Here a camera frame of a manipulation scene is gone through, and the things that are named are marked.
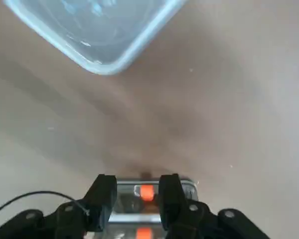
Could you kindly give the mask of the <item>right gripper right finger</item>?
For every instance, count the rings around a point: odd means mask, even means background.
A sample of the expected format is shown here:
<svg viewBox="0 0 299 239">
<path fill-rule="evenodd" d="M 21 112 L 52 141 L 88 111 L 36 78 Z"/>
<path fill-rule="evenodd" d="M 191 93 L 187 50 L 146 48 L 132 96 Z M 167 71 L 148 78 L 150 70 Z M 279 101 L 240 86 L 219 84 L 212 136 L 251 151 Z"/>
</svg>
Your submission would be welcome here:
<svg viewBox="0 0 299 239">
<path fill-rule="evenodd" d="M 178 174 L 162 175 L 158 207 L 167 239 L 267 239 L 245 214 L 223 209 L 213 214 L 208 205 L 188 199 Z"/>
</svg>

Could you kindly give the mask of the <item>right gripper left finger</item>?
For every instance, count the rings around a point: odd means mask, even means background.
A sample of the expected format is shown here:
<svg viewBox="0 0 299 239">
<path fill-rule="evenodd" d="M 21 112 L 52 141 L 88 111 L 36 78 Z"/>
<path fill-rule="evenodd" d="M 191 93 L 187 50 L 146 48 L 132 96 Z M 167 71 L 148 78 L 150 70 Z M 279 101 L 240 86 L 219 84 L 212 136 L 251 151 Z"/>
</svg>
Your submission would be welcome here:
<svg viewBox="0 0 299 239">
<path fill-rule="evenodd" d="M 82 199 L 54 191 L 40 191 L 68 199 L 45 216 L 37 209 L 24 210 L 0 226 L 0 239 L 82 239 L 102 232 L 117 199 L 117 179 L 100 174 Z"/>
</svg>

